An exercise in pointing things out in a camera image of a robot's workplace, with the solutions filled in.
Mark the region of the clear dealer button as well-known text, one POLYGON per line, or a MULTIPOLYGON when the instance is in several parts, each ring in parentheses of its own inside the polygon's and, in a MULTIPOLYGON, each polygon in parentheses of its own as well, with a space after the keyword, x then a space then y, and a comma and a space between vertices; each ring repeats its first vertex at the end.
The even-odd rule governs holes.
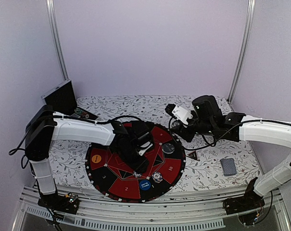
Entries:
POLYGON ((171 143, 165 143, 162 145, 162 151, 165 154, 172 154, 175 151, 175 147, 171 143))

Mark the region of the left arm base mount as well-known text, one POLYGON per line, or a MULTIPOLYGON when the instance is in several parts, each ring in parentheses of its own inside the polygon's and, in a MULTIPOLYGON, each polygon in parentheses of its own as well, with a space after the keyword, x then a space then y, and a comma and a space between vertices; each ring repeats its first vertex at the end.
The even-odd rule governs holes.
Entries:
POLYGON ((38 205, 45 207, 49 210, 64 212, 68 214, 76 215, 79 208, 79 198, 77 194, 68 193, 66 195, 59 195, 58 192, 43 195, 39 193, 40 198, 38 205))

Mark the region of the orange big blind button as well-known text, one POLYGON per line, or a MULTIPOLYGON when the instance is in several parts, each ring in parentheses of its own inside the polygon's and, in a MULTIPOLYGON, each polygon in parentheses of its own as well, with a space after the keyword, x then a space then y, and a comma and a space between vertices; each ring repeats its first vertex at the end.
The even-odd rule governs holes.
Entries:
POLYGON ((101 156, 98 154, 95 154, 92 156, 91 161, 95 164, 99 163, 101 161, 101 156))

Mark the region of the blue white chip stack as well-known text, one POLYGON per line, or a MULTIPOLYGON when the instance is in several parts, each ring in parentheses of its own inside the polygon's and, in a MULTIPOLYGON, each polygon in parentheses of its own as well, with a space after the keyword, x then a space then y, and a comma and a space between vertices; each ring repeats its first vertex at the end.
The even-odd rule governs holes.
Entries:
POLYGON ((154 182, 160 183, 160 182, 163 181, 163 176, 162 176, 162 174, 160 172, 154 172, 152 174, 152 179, 153 179, 154 182))
POLYGON ((142 174, 141 174, 141 173, 138 173, 138 172, 136 172, 136 171, 133 171, 133 176, 134 176, 135 178, 140 178, 140 177, 142 177, 142 174))

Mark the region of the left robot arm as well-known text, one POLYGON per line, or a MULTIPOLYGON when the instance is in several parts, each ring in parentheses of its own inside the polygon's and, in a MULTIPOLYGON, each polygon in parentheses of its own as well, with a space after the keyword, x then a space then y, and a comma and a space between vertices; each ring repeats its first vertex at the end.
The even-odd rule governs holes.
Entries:
POLYGON ((107 121, 77 118, 55 112, 50 105, 42 106, 26 126, 25 155, 32 165, 44 201, 53 209, 63 205, 48 160, 53 141, 112 146, 131 169, 144 173, 149 164, 145 153, 154 147, 154 141, 146 123, 138 119, 135 122, 137 128, 125 128, 118 118, 107 121))

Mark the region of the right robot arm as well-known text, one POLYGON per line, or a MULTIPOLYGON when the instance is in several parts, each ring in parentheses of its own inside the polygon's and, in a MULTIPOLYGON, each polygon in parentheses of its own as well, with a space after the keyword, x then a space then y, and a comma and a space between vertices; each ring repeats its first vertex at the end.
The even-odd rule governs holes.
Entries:
POLYGON ((169 104, 165 111, 179 125, 170 131, 190 142, 198 135, 220 140, 247 141, 257 152, 257 159, 266 168, 263 175, 251 180, 240 206, 250 210, 268 192, 291 181, 291 122, 254 117, 230 112, 224 115, 212 95, 192 101, 192 110, 169 104))

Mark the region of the blue card deck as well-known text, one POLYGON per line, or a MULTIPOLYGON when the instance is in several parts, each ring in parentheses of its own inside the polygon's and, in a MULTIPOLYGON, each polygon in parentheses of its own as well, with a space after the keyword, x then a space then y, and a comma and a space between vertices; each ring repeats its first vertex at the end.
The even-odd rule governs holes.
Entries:
POLYGON ((235 161, 233 158, 223 158, 220 160, 222 165, 223 174, 225 177, 234 176, 237 174, 235 161))

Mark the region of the blue small blind button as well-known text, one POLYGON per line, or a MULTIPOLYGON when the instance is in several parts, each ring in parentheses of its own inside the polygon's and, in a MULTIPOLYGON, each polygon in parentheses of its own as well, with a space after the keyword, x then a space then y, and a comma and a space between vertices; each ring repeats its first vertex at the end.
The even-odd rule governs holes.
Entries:
POLYGON ((152 184, 149 180, 141 180, 139 182, 139 188, 142 190, 142 191, 147 191, 151 188, 152 184))

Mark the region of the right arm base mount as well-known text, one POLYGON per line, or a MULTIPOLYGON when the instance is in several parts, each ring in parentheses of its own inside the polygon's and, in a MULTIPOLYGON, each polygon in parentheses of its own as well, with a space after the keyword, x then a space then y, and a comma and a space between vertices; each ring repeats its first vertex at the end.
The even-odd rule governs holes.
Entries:
POLYGON ((263 197, 253 191, 246 192, 243 196, 230 197, 223 201, 223 208, 227 215, 260 208, 264 205, 263 197))

